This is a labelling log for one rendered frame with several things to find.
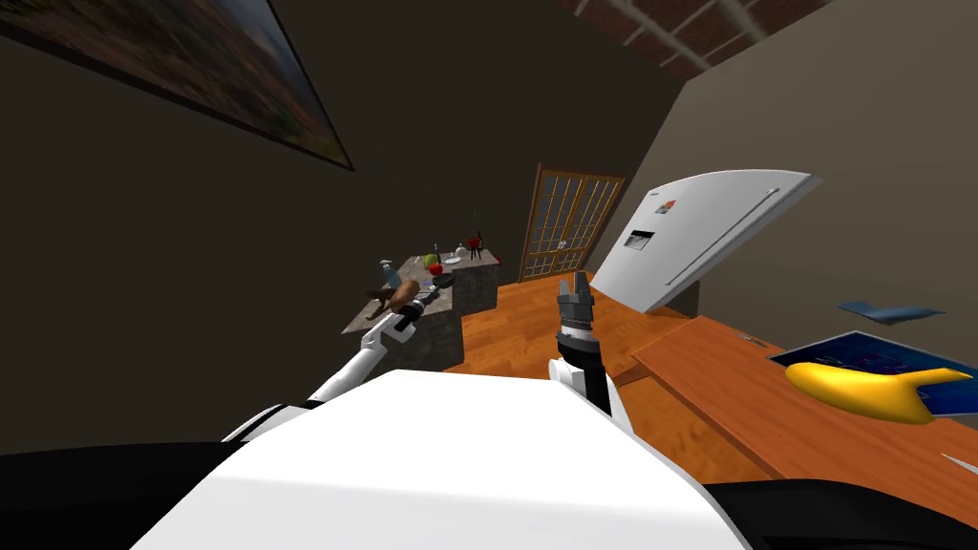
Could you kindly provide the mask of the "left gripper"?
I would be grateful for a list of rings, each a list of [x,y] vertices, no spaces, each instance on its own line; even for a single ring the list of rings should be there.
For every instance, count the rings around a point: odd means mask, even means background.
[[[450,288],[455,281],[454,273],[441,273],[435,276],[429,288],[426,291],[417,293],[415,301],[422,304],[423,307],[431,306],[440,297],[440,292],[444,289]]]

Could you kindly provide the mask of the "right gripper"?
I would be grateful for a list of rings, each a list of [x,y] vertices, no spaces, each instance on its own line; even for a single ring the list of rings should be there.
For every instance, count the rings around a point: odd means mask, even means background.
[[[560,280],[557,304],[564,328],[592,329],[594,298],[585,272],[574,274],[574,287],[570,280]]]

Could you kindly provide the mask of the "grey stone counter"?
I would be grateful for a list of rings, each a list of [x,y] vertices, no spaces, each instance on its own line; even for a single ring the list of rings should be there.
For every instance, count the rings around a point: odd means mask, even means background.
[[[377,377],[391,370],[444,371],[464,361],[461,318],[497,305],[499,260],[482,248],[458,252],[459,260],[444,271],[455,275],[454,284],[439,292],[415,322],[414,336],[404,344],[383,337],[388,354],[372,371]]]

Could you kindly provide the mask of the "wooden glass-paned door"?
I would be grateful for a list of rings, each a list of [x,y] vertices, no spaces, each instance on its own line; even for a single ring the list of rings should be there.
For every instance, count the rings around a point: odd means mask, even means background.
[[[626,183],[539,164],[517,281],[583,269]]]

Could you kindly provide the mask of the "white refrigerator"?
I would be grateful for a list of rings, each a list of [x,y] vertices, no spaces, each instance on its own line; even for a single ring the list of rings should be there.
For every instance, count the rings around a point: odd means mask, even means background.
[[[590,285],[640,313],[662,307],[820,183],[745,169],[664,184],[646,193]]]

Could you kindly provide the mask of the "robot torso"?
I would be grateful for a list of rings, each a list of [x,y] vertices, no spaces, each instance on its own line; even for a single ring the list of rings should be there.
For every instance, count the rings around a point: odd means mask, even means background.
[[[751,550],[569,387],[388,372],[258,435],[132,550]]]

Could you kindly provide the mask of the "wooden table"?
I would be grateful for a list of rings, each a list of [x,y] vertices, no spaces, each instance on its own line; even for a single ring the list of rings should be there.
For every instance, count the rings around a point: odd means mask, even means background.
[[[835,410],[794,389],[776,352],[706,317],[634,352],[614,376],[634,431],[697,481],[826,479],[886,492],[978,528],[978,432]]]

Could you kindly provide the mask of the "yellow banana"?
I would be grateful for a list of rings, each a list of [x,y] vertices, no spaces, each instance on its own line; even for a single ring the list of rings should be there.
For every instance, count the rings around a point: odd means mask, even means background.
[[[968,380],[966,372],[939,368],[886,375],[822,365],[795,363],[785,369],[787,381],[831,407],[881,421],[923,425],[935,420],[918,388]]]

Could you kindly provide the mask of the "blue flat object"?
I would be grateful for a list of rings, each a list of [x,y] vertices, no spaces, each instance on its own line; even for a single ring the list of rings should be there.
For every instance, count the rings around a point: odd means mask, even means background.
[[[873,307],[866,302],[844,303],[838,308],[887,326],[945,314],[942,310],[926,307]]]

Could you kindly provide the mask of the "dark framed wall picture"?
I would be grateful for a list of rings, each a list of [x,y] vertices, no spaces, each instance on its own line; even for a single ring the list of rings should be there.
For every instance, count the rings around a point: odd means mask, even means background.
[[[0,35],[352,169],[270,0],[0,0]]]

